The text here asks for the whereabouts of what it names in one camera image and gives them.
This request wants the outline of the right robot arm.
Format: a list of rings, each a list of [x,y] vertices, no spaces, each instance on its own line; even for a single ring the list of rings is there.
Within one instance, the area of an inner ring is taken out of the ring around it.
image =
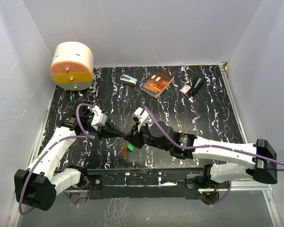
[[[212,159],[222,164],[204,167],[199,179],[211,188],[217,183],[239,179],[253,179],[260,183],[276,184],[277,155],[267,140],[256,143],[234,144],[204,139],[193,134],[175,132],[164,122],[148,126],[136,124],[126,133],[124,139],[134,147],[149,145],[168,151],[178,159]]]

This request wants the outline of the red keyring opener tool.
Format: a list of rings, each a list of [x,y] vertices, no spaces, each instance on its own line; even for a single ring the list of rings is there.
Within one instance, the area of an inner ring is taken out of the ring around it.
[[[123,149],[123,150],[121,151],[121,155],[122,155],[123,157],[126,156],[126,153],[127,153],[127,149]]]

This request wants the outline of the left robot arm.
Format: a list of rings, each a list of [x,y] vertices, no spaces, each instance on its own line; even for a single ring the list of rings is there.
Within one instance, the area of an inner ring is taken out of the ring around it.
[[[54,131],[52,138],[40,155],[26,168],[14,175],[15,194],[19,213],[26,215],[22,206],[31,209],[49,210],[56,196],[71,186],[82,189],[88,184],[88,177],[78,167],[66,168],[54,174],[61,158],[77,140],[123,137],[124,133],[114,126],[98,106],[80,102],[75,109],[74,120],[66,120]]]

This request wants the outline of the green tagged key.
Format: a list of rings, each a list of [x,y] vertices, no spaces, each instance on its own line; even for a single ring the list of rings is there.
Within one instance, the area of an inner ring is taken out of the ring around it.
[[[131,145],[131,144],[127,144],[126,149],[127,149],[127,151],[134,152],[134,146]]]

